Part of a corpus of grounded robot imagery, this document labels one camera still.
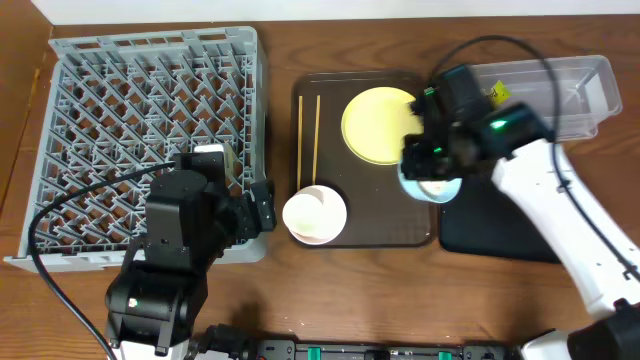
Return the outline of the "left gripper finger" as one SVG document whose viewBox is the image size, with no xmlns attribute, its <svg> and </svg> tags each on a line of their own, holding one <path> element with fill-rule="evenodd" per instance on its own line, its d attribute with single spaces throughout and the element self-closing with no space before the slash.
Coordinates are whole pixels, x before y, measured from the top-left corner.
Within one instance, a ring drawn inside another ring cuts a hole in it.
<svg viewBox="0 0 640 360">
<path fill-rule="evenodd" d="M 262 180 L 254 182 L 250 191 L 254 200 L 272 200 L 275 188 L 271 180 Z"/>
<path fill-rule="evenodd" d="M 254 233 L 273 232 L 277 225 L 274 204 L 271 200 L 256 200 L 254 202 L 256 218 L 254 220 Z"/>
</svg>

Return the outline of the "small white cup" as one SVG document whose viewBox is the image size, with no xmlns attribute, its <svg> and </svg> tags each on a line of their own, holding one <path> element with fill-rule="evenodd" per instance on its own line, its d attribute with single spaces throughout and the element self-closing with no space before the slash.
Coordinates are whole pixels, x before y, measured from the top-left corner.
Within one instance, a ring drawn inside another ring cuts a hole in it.
<svg viewBox="0 0 640 360">
<path fill-rule="evenodd" d="M 285 203 L 282 217 L 289 230 L 302 236 L 315 237 L 319 234 L 323 213 L 323 204 L 318 198 L 297 194 Z"/>
</svg>

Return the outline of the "green snack wrapper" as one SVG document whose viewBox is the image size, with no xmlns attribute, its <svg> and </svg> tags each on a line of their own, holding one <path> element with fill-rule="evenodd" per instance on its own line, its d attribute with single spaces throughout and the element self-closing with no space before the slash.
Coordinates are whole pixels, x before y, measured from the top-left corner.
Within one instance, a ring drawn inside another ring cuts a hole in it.
<svg viewBox="0 0 640 360">
<path fill-rule="evenodd" d="M 507 86 L 498 80 L 488 91 L 487 97 L 494 108 L 500 107 L 510 99 L 511 93 Z"/>
</svg>

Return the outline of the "light blue bowl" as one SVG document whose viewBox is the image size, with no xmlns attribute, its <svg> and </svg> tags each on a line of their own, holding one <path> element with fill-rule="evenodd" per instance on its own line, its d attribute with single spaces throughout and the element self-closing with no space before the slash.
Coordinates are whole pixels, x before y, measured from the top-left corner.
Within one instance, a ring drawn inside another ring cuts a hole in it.
<svg viewBox="0 0 640 360">
<path fill-rule="evenodd" d="M 404 192 L 411 198 L 435 204 L 444 204 L 453 200 L 462 185 L 461 178 L 448 181 L 418 181 L 407 179 L 397 167 L 400 185 Z"/>
</svg>

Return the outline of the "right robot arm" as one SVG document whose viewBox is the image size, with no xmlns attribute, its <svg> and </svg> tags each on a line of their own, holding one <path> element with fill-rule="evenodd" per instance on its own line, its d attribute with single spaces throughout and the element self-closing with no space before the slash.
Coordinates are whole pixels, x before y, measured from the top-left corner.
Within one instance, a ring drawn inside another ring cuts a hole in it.
<svg viewBox="0 0 640 360">
<path fill-rule="evenodd" d="M 639 248 L 588 190 L 526 103 L 495 108 L 467 66 L 436 76 L 411 111 L 424 131 L 404 140 L 407 180 L 461 179 L 485 168 L 525 214 L 578 289 L 592 325 L 545 333 L 519 349 L 523 359 L 636 359 L 639 356 Z"/>
</svg>

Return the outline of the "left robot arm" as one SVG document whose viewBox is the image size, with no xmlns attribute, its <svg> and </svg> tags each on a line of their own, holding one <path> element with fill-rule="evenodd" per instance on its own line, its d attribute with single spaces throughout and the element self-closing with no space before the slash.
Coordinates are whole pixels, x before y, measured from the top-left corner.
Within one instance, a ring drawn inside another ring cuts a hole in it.
<svg viewBox="0 0 640 360">
<path fill-rule="evenodd" d="M 153 180 L 145 235 L 130 244 L 106 293 L 106 337 L 121 354 L 128 343 L 166 357 L 189 340 L 207 296 L 207 273 L 238 240 L 276 227 L 274 188 L 264 180 L 240 196 L 218 171 L 176 170 Z"/>
</svg>

